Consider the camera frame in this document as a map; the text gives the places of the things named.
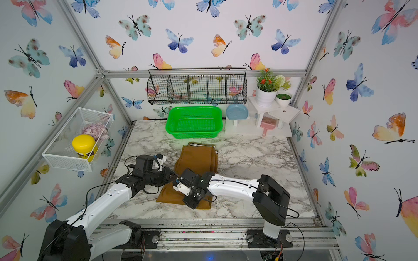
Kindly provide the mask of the brown long pants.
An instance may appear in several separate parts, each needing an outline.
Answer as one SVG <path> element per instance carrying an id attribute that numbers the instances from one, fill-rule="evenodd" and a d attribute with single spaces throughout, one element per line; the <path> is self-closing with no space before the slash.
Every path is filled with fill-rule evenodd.
<path id="1" fill-rule="evenodd" d="M 182 148 L 179 159 L 174 165 L 174 171 L 180 176 L 186 169 L 202 176 L 206 172 L 218 171 L 218 151 L 214 145 L 189 142 Z M 157 202 L 184 205 L 185 195 L 176 191 L 173 184 L 166 184 L 161 190 Z"/>

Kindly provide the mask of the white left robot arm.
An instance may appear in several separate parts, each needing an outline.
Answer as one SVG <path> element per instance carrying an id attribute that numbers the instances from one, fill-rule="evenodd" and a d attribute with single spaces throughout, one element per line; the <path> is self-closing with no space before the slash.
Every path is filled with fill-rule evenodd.
<path id="1" fill-rule="evenodd" d="M 144 252 L 147 238 L 141 226 L 124 220 L 114 229 L 94 235 L 93 232 L 123 203 L 147 186 L 161 187 L 175 181 L 178 174 L 163 165 L 165 156 L 141 155 L 134 165 L 127 166 L 127 174 L 114 182 L 105 194 L 65 221 L 50 224 L 44 235 L 38 260 L 92 261 L 116 247 L 139 248 Z"/>

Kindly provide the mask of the green plastic basket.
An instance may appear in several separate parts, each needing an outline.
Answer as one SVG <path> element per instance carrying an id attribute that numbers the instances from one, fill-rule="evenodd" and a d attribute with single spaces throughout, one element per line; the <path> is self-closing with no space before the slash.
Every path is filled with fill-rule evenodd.
<path id="1" fill-rule="evenodd" d="M 213 106 L 175 107 L 165 130 L 176 139 L 211 139 L 223 129 L 222 110 Z"/>

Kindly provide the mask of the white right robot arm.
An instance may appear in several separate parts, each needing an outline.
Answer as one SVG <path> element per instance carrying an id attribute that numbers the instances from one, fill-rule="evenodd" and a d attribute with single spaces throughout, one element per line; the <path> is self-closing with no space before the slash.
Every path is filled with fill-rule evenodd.
<path id="1" fill-rule="evenodd" d="M 227 196 L 251 202 L 264 219 L 264 236 L 272 240 L 280 238 L 280 230 L 285 226 L 290 210 L 291 195 L 268 175 L 258 179 L 237 179 L 213 172 L 199 176 L 186 169 L 173 182 L 173 188 L 184 195 L 183 202 L 191 209 L 196 209 L 207 196 L 215 199 Z"/>

